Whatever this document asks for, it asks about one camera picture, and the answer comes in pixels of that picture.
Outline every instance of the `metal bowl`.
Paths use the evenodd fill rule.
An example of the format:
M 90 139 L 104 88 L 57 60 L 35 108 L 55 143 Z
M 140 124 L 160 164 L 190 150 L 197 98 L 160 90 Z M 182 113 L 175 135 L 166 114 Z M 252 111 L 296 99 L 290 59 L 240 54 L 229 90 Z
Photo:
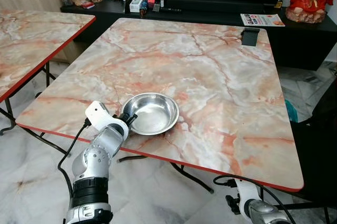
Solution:
M 177 103 L 169 96 L 157 93 L 139 94 L 129 99 L 122 107 L 123 113 L 138 117 L 131 130 L 140 135 L 157 135 L 174 126 L 179 117 Z

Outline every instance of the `black shelf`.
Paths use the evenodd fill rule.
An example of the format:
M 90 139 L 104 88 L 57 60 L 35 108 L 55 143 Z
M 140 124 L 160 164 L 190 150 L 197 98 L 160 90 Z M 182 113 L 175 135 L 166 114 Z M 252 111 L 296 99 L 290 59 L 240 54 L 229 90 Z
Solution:
M 90 14 L 96 21 L 78 40 L 92 43 L 119 18 L 140 18 L 138 13 L 124 13 L 124 3 L 103 0 L 93 8 L 62 7 L 62 12 Z M 285 8 L 265 7 L 262 14 L 278 14 L 285 27 L 261 27 L 267 30 L 277 65 L 316 70 L 337 42 L 337 26 L 326 16 L 319 24 L 296 23 L 286 19 Z M 180 14 L 149 11 L 145 19 L 191 23 L 243 26 L 240 13 L 182 11 Z

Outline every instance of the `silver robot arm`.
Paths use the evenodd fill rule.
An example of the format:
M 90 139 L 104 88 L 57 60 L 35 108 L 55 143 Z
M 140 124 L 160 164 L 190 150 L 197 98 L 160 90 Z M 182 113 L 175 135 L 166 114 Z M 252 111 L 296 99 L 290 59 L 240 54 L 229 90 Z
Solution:
M 108 169 L 112 158 L 128 137 L 128 126 L 136 115 L 112 117 L 98 101 L 94 101 L 85 113 L 100 132 L 73 162 L 73 196 L 65 223 L 109 223 L 113 214 L 108 203 Z
M 66 224 L 108 224 L 113 214 L 108 203 L 109 166 L 128 137 L 128 127 L 136 115 L 111 116 L 106 107 L 94 101 L 85 111 L 99 134 L 79 154 L 72 166 L 75 179 Z M 253 224 L 291 224 L 278 209 L 261 200 L 256 186 L 235 179 L 240 194 L 242 216 Z
M 253 183 L 241 179 L 234 179 L 235 182 L 230 183 L 230 187 L 237 187 L 239 192 L 239 208 L 236 209 L 231 197 L 226 196 L 228 204 L 235 209 L 236 214 L 241 213 L 248 223 L 253 224 L 291 224 L 285 214 L 278 210 L 277 207 L 261 200 L 257 188 Z

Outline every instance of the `marble floor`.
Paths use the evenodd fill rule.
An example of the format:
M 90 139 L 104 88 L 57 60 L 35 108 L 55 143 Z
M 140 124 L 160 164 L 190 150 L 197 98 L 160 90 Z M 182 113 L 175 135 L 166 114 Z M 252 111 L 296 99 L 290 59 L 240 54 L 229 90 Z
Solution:
M 51 72 L 59 75 L 67 65 L 51 63 Z M 334 79 L 336 64 L 324 62 L 316 72 L 278 68 L 284 96 L 296 108 L 299 121 L 310 114 Z M 11 103 L 17 116 L 39 91 L 44 89 L 44 74 L 40 73 L 13 98 Z M 0 128 L 9 125 L 0 116 Z M 68 148 L 70 140 L 53 135 L 45 138 Z M 86 144 L 77 142 L 71 157 L 64 163 L 71 174 L 72 160 Z M 127 156 L 120 151 L 117 158 Z M 26 134 L 19 127 L 0 137 L 0 223 L 60 224 L 68 207 L 67 186 L 57 163 L 62 154 Z M 214 188 L 209 194 L 199 185 L 180 175 L 160 160 L 147 158 L 112 162 L 110 168 L 109 200 L 114 212 L 112 223 L 158 224 L 242 224 L 241 215 L 234 215 L 225 202 L 226 195 L 236 196 L 236 190 L 212 185 L 216 176 L 210 172 L 186 168 Z M 301 199 L 273 190 L 283 203 Z M 291 211 L 297 224 L 323 224 L 322 209 Z M 331 220 L 337 212 L 330 210 Z

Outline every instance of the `white wall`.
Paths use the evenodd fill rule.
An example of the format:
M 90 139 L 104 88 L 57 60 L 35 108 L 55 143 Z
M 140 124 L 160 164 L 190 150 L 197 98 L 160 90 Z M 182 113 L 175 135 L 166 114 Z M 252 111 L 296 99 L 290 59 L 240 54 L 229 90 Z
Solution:
M 283 0 L 283 6 L 289 6 L 289 4 L 290 0 Z M 333 1 L 333 6 L 326 6 L 326 11 L 329 17 L 337 24 L 337 0 Z M 332 48 L 325 60 L 337 62 L 337 43 Z

